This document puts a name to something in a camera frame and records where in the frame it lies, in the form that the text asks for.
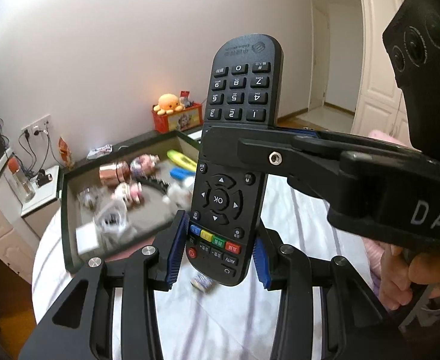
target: orange octopus plush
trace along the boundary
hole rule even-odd
[[[160,96],[158,99],[158,105],[153,107],[153,110],[160,116],[164,114],[170,115],[175,111],[183,111],[184,109],[185,107],[180,102],[179,98],[171,93]]]

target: remote control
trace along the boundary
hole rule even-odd
[[[275,125],[283,53],[271,36],[232,39],[214,60],[204,132],[215,125]],[[266,175],[212,163],[201,150],[186,252],[192,265],[226,286],[245,278],[260,221]]]

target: black gripper frame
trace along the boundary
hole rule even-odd
[[[440,163],[419,152],[346,134],[280,128],[214,126],[204,131],[202,141],[205,155],[216,164],[285,176],[292,188],[327,200],[327,220],[341,230],[440,254],[440,231],[432,232],[428,221],[413,223],[429,218],[415,209],[420,200],[428,202],[434,219],[440,212]],[[273,152],[279,163],[270,162]],[[179,211],[171,228],[157,235],[153,254],[142,249],[121,261],[82,268],[46,312],[19,359],[111,359],[116,287],[123,287],[123,360],[162,359],[153,291],[171,288],[167,261],[184,220]],[[266,288],[282,290],[272,360],[311,358],[312,287],[321,288],[323,359],[411,359],[398,326],[416,295],[389,316],[345,258],[309,258],[283,245],[262,224],[257,240],[270,277]]]
[[[257,237],[270,279],[264,287],[282,291],[271,360],[312,358],[313,287],[320,287],[322,360],[413,359],[398,325],[345,257],[308,257],[262,223]]]
[[[153,291],[171,289],[168,257],[187,222],[187,214],[178,211],[171,227],[155,237],[154,250],[147,246],[127,259],[81,268],[34,329],[19,360],[110,360],[117,287],[123,287],[121,358],[163,359]],[[182,239],[183,255],[186,236]]]

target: bed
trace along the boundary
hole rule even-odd
[[[286,179],[269,176],[261,218],[284,243],[308,256],[329,260],[343,255],[372,287],[362,239],[330,226],[328,203],[293,190]],[[258,281],[253,261],[238,286],[216,286],[204,294],[190,279],[196,274],[183,257],[178,281],[170,292],[156,292],[158,329],[165,360],[267,360],[277,323],[280,292],[268,292]],[[49,224],[38,248],[32,281],[32,299],[39,322],[71,280],[65,270],[61,245],[60,212]],[[113,359],[121,359],[120,310],[122,290],[115,293]],[[319,290],[314,288],[314,341],[312,359],[320,359],[321,314]]]

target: camera lens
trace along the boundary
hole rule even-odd
[[[398,46],[393,47],[392,62],[398,71],[403,72],[405,68],[405,57]]]
[[[420,32],[414,27],[409,27],[403,34],[403,41],[405,42],[407,54],[413,64],[420,66],[422,63],[425,63],[426,48]]]
[[[440,49],[440,16],[436,12],[426,15],[425,28],[434,46]]]

